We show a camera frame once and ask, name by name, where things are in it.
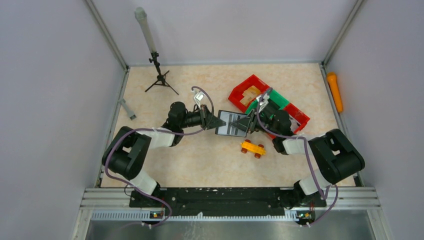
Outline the red bin with wooden blocks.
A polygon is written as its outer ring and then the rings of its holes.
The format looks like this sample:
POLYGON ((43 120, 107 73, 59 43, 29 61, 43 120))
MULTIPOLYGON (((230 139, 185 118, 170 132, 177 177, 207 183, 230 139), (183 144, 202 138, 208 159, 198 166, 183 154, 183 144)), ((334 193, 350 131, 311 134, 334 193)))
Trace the red bin with wooden blocks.
POLYGON ((264 93, 270 86, 252 74, 233 88, 228 100, 241 112, 245 112, 256 97, 264 93))

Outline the black tripod with grey tube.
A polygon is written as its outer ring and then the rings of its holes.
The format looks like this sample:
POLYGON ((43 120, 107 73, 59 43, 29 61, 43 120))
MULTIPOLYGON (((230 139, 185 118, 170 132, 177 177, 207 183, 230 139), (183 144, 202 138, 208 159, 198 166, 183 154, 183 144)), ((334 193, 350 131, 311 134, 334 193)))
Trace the black tripod with grey tube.
POLYGON ((142 34, 145 38, 147 47, 150 52, 150 58, 148 60, 150 63, 154 64, 154 67, 157 72, 156 81, 152 83, 145 90, 145 92, 148 92, 153 86, 162 86, 162 87, 168 87, 172 89, 174 93, 179 95, 179 93, 167 82, 167 75, 170 71, 168 70, 165 73, 161 71, 161 64, 158 61, 159 53, 157 51, 157 48, 153 39, 153 35, 149 27, 148 16, 145 9, 143 7, 137 7, 134 10, 134 16, 141 28, 142 34))

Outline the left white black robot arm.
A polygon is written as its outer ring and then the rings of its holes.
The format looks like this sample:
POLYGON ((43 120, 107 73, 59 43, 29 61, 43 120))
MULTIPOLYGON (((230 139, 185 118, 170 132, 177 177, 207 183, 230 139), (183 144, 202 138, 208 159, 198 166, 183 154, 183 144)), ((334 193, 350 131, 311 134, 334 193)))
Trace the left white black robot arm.
POLYGON ((168 117, 159 128, 147 128, 134 131, 123 126, 106 149, 102 157, 105 169, 121 175, 129 184, 141 190, 141 200, 149 207, 160 202, 160 193, 156 189, 159 183, 143 170, 148 150, 174 147, 183 138, 184 129, 200 126, 210 130, 226 125, 208 109, 207 105, 195 106, 188 111, 183 102, 170 105, 168 117))

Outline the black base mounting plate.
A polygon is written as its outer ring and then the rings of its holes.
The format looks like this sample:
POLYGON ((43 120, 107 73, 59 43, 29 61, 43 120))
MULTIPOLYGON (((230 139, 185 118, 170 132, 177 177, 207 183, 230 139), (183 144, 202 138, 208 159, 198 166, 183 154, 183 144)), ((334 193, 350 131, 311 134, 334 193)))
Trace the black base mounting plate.
POLYGON ((159 208, 173 217, 283 216, 292 208, 325 207, 318 193, 306 196, 300 190, 280 187, 169 187, 156 189, 152 198, 137 191, 130 195, 131 208, 159 208))

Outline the yellow toy brick car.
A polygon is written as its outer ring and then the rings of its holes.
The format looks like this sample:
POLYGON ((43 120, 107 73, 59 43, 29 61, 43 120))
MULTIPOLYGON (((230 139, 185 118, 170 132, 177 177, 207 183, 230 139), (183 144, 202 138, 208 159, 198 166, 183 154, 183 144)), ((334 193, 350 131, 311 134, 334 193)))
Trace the yellow toy brick car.
POLYGON ((254 154, 254 157, 256 159, 260 159, 262 156, 266 155, 267 152, 265 150, 265 147, 262 144, 256 145, 253 144, 250 140, 246 139, 241 144, 241 152, 246 153, 252 153, 254 154))

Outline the red bin with plastic bags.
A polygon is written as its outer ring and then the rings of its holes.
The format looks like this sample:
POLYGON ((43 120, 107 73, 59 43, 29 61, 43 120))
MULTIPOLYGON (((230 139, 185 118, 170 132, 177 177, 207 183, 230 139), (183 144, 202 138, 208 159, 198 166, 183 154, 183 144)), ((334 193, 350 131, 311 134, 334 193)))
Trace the red bin with plastic bags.
MULTIPOLYGON (((270 103, 265 108, 279 109, 279 106, 276 103, 270 103)), ((299 110, 292 103, 289 103, 286 107, 280 110, 284 110, 289 114, 289 119, 291 121, 291 130, 293 131, 293 135, 299 133, 307 125, 307 123, 310 120, 309 116, 307 116, 305 113, 299 110)))

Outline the black leather card holder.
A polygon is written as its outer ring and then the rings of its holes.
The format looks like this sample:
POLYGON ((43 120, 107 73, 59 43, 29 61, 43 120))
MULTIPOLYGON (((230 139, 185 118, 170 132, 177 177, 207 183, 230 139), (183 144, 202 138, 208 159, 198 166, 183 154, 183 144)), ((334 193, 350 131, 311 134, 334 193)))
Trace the black leather card holder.
POLYGON ((232 123, 245 118, 247 115, 243 113, 231 112, 226 110, 218 111, 218 118, 225 122, 224 126, 217 127, 215 129, 215 134, 219 136, 228 136, 228 137, 242 137, 247 136, 247 132, 243 131, 235 126, 232 123))

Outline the orange flashlight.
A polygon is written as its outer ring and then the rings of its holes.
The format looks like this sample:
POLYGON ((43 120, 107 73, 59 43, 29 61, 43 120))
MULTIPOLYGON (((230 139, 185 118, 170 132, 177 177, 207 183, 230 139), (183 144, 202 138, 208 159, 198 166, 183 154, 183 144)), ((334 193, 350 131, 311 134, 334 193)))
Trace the orange flashlight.
POLYGON ((334 72, 329 72, 326 76, 326 80, 327 80, 327 83, 329 85, 332 97, 333 97, 333 101, 334 101, 334 104, 335 104, 336 111, 338 113, 341 113, 344 110, 344 108, 343 108, 342 98, 341 98, 341 95, 340 95, 340 90, 339 90, 339 87, 338 87, 337 75, 334 72))

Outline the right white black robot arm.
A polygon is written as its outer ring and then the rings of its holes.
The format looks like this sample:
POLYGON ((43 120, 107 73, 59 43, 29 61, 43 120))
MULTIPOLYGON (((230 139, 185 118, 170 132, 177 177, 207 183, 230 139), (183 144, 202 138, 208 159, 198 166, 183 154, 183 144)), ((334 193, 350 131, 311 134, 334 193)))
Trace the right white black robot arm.
POLYGON ((286 208, 307 206, 316 195, 326 199, 331 186, 365 168, 364 158, 340 129, 312 138, 295 135, 285 110, 277 110, 273 115, 265 110, 252 110, 231 126, 246 133, 261 131, 273 135, 273 147, 282 155, 305 155, 310 175, 297 181, 283 198, 286 208))

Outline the small grey tool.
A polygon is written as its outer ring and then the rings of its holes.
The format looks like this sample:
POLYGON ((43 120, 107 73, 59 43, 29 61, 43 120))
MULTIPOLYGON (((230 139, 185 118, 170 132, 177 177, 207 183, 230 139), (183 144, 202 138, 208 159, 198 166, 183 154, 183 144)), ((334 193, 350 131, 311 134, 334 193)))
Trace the small grey tool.
POLYGON ((127 116, 128 116, 128 118, 129 118, 130 120, 134 120, 134 119, 136 119, 136 118, 137 118, 137 116, 136 116, 135 112, 134 112, 132 109, 130 109, 130 107, 127 105, 127 102, 126 102, 126 100, 125 100, 124 98, 120 98, 120 99, 118 100, 118 102, 119 102, 119 103, 120 103, 120 105, 123 107, 123 109, 126 111, 127 116))

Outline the green plastic bin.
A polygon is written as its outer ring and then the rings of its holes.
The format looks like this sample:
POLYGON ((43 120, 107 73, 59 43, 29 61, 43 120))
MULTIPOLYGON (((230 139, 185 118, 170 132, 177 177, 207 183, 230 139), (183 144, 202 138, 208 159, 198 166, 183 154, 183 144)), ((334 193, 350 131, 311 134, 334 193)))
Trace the green plastic bin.
MULTIPOLYGON (((247 110, 244 111, 245 114, 249 114, 252 109, 257 107, 259 95, 253 100, 253 102, 247 107, 247 110)), ((275 89, 269 94, 269 100, 273 101, 279 106, 279 110, 285 108, 290 101, 279 94, 275 89)))

